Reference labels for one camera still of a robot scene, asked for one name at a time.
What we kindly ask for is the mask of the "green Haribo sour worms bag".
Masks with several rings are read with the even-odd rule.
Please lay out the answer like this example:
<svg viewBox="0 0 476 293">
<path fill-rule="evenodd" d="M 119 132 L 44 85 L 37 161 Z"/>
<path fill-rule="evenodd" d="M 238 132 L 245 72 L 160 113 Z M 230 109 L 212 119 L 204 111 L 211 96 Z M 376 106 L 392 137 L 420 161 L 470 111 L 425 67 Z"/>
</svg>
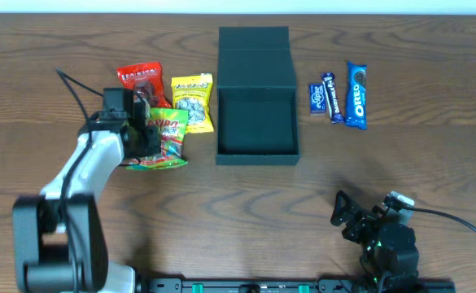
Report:
<svg viewBox="0 0 476 293">
<path fill-rule="evenodd" d="M 156 126 L 160 135 L 160 153 L 133 159 L 127 169 L 159 170 L 179 168 L 187 164 L 183 158 L 183 140 L 186 134 L 188 111 L 172 108 L 152 108 L 148 125 Z"/>
</svg>

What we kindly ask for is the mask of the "red Haribo candy bag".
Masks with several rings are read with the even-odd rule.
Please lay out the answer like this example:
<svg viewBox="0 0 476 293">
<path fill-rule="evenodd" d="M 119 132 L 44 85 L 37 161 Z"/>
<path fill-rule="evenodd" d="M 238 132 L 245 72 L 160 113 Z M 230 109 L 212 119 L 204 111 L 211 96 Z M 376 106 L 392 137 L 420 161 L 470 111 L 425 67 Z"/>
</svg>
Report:
<svg viewBox="0 0 476 293">
<path fill-rule="evenodd" d="M 136 63 L 117 68 L 116 73 L 123 86 L 138 98 L 144 98 L 150 107 L 172 107 L 165 98 L 160 62 Z"/>
</svg>

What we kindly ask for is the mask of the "yellow snack bag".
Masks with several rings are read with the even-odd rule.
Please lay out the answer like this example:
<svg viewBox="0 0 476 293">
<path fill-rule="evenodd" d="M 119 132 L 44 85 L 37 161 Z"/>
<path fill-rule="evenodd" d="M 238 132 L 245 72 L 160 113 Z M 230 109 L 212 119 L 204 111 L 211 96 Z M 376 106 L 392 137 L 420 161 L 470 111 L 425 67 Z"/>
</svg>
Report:
<svg viewBox="0 0 476 293">
<path fill-rule="evenodd" d="M 211 73 L 171 80 L 173 107 L 188 112 L 187 133 L 211 133 L 214 127 L 210 117 Z"/>
</svg>

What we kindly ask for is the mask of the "blue Oreo cookie pack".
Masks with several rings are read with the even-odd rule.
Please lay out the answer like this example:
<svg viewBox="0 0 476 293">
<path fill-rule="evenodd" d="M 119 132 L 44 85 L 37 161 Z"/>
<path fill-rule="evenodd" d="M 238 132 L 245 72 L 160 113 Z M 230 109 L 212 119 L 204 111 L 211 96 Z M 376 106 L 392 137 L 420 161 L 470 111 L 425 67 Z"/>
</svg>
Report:
<svg viewBox="0 0 476 293">
<path fill-rule="evenodd" d="M 366 65 L 347 62 L 346 126 L 367 129 Z"/>
</svg>

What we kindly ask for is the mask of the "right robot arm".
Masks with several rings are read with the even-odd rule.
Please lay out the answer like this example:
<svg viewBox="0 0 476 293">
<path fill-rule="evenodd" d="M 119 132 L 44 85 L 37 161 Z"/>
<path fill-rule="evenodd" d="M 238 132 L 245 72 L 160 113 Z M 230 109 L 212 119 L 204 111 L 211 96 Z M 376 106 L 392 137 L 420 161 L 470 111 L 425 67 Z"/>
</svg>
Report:
<svg viewBox="0 0 476 293">
<path fill-rule="evenodd" d="M 397 292 L 417 284 L 419 253 L 415 232 L 408 226 L 413 207 L 412 199 L 396 191 L 370 210 L 342 190 L 336 194 L 330 223 L 345 225 L 342 236 L 362 247 L 366 279 L 358 291 Z"/>
</svg>

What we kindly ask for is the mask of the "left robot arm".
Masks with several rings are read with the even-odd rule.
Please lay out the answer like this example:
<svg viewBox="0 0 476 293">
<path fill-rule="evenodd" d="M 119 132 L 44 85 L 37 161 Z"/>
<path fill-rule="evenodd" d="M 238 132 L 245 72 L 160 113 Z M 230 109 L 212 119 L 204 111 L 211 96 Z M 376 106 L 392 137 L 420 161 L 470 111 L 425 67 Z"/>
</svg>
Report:
<svg viewBox="0 0 476 293">
<path fill-rule="evenodd" d="M 35 196 L 12 208 L 15 275 L 21 292 L 142 292 L 130 266 L 108 258 L 97 202 L 124 161 L 151 155 L 159 134 L 142 98 L 107 104 L 88 118 L 75 151 Z"/>
</svg>

